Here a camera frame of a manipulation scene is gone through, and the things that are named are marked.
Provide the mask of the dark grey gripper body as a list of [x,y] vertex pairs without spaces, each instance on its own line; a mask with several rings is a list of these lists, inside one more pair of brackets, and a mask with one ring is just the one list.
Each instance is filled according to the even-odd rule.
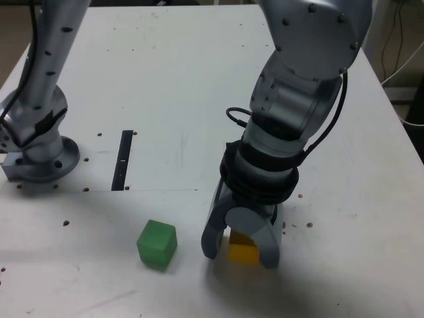
[[[230,189],[227,188],[227,186],[223,183],[223,180],[220,180],[217,189],[215,191],[212,203],[211,203],[211,213],[213,213],[213,210],[216,206],[218,206],[218,203],[223,200],[226,196],[232,196],[232,192]],[[277,219],[278,216],[278,206],[277,205],[268,205],[261,207],[260,214],[267,218],[270,223],[273,225]]]

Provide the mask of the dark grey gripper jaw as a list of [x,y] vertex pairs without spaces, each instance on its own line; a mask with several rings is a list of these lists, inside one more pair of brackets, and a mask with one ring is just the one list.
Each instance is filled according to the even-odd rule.
[[215,259],[221,246],[224,230],[228,227],[225,216],[236,207],[232,199],[221,199],[213,204],[201,236],[201,248],[205,257]]

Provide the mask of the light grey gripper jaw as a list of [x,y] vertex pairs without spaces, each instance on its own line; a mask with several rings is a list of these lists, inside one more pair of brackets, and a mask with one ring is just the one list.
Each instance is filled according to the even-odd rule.
[[231,228],[229,259],[235,262],[261,264],[277,268],[280,262],[281,218],[272,225],[262,215],[245,207],[235,207],[225,216]]

